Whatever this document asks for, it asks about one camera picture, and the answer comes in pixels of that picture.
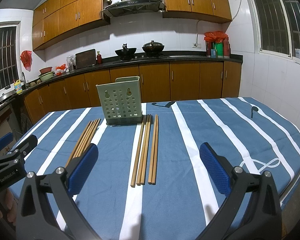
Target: wooden chopstick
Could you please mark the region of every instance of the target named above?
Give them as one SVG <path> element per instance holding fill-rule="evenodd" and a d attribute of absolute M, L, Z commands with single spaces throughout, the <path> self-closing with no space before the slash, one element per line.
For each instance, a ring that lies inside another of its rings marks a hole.
<path fill-rule="evenodd" d="M 75 144 L 75 146 L 74 146 L 74 148 L 73 148 L 73 150 L 72 150 L 72 152 L 71 152 L 71 154 L 70 154 L 70 156 L 69 156 L 69 159 L 68 159 L 68 161 L 67 161 L 65 167 L 68 166 L 69 162 L 72 160 L 72 158 L 73 158 L 73 156 L 74 156 L 74 154 L 75 154 L 75 152 L 76 152 L 76 150 L 77 150 L 77 148 L 78 148 L 78 146 L 79 146 L 79 144 L 80 144 L 80 142 L 81 142 L 81 139 L 82 139 L 82 137 L 84 136 L 86 130 L 88 129 L 90 123 L 91 123 L 91 121 L 88 122 L 86 128 L 83 130 L 82 134 L 80 135 L 80 137 L 79 137 L 77 143 Z"/>
<path fill-rule="evenodd" d="M 144 155 L 143 155 L 142 172 L 141 172 L 141 185 L 144 185 L 145 181 L 146 181 L 146 169 L 147 169 L 147 160 L 148 160 L 150 128 L 151 128 L 151 115 L 149 115 L 149 124 L 148 124 L 147 136 L 146 136 L 146 147 L 145 147 L 145 152 L 144 152 Z"/>
<path fill-rule="evenodd" d="M 152 171 L 152 185 L 155 185 L 157 179 L 157 165 L 158 165 L 158 139 L 159 139 L 159 116 L 157 115 L 157 126 L 155 131 L 155 145 L 154 145 L 154 159 Z"/>
<path fill-rule="evenodd" d="M 83 149 L 83 152 L 84 152 L 84 151 L 88 148 L 88 146 L 90 145 L 91 140 L 92 140 L 92 138 L 93 138 L 93 136 L 94 136 L 94 134 L 95 134 L 95 132 L 96 132 L 98 126 L 99 126 L 100 121 L 101 121 L 101 118 L 99 118 L 99 119 L 97 120 L 97 123 L 96 123 L 95 127 L 93 128 L 92 133 L 90 134 L 90 137 L 89 137 L 89 139 L 88 139 L 88 142 L 87 142 L 85 148 Z"/>
<path fill-rule="evenodd" d="M 89 138 L 90 138 L 90 135 L 91 135 L 91 133 L 92 133 L 94 127 L 96 126 L 96 124 L 97 124 L 97 119 L 93 121 L 93 124 L 92 124 L 92 125 L 90 126 L 90 128 L 88 129 L 88 132 L 87 132 L 86 136 L 84 137 L 83 143 L 81 144 L 80 149 L 79 149 L 79 151 L 78 151 L 77 157 L 80 157 L 81 154 L 83 153 L 83 150 L 84 150 L 84 148 L 86 147 L 87 142 L 88 142 L 88 140 L 89 140 Z"/>
<path fill-rule="evenodd" d="M 136 152 L 136 158 L 134 160 L 134 166 L 133 166 L 133 172 L 132 172 L 132 178 L 131 178 L 131 184 L 130 184 L 131 187 L 136 186 L 137 169 L 138 169 L 141 142 L 142 142 L 142 135 L 143 135 L 143 128 L 145 126 L 145 122 L 146 122 L 146 115 L 143 116 L 142 123 L 141 123 L 141 130 L 140 130 L 140 134 L 139 134 L 138 147 L 137 147 L 137 152 Z"/>
<path fill-rule="evenodd" d="M 145 135 L 143 137 L 143 144 L 142 144 L 141 157 L 140 157 L 140 163 L 139 163 L 139 170 L 138 170 L 138 177 L 137 177 L 137 185 L 138 186 L 141 185 L 141 174 L 142 174 L 142 167 L 143 167 L 143 159 L 144 159 L 144 155 L 145 155 L 146 135 L 147 135 L 147 131 L 148 131 L 148 125 L 149 125 L 149 114 L 147 114 Z"/>
<path fill-rule="evenodd" d="M 153 136 L 152 136 L 152 146 L 151 146 L 151 157 L 150 157 L 149 177 L 148 177 L 148 183 L 149 183 L 149 184 L 152 184 L 153 159 L 154 159 L 154 145 L 155 145 L 155 133 L 156 133 L 156 126 L 157 126 L 157 118 L 158 118 L 158 115 L 156 114 L 155 117 L 154 117 L 154 125 L 153 125 Z"/>
<path fill-rule="evenodd" d="M 88 132 L 89 132 L 89 130 L 91 129 L 91 127 L 92 127 L 93 124 L 94 124 L 94 121 L 92 121 L 92 122 L 90 123 L 88 129 L 86 130 L 84 136 L 82 137 L 81 142 L 80 142 L 80 144 L 79 144 L 79 146 L 78 146 L 78 148 L 77 148 L 77 150 L 76 150 L 76 152 L 75 152 L 75 154 L 74 154 L 74 158 L 76 158 L 76 157 L 79 156 L 80 150 L 82 149 L 82 144 L 83 144 L 85 138 L 88 136 Z"/>

